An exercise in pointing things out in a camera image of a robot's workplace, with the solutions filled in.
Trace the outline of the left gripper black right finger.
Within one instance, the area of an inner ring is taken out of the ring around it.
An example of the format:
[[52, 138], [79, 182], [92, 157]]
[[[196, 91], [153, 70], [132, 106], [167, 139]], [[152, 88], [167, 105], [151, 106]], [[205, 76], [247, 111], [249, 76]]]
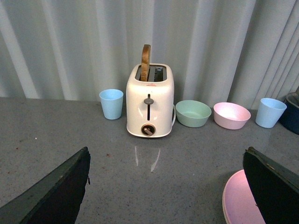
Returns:
[[243, 168], [259, 211], [267, 224], [299, 222], [299, 176], [253, 147]]

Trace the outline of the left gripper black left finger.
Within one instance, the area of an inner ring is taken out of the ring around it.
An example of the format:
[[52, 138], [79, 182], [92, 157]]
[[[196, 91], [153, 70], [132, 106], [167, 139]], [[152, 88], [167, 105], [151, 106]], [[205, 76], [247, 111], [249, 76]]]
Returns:
[[90, 182], [87, 147], [0, 209], [2, 224], [73, 224]]

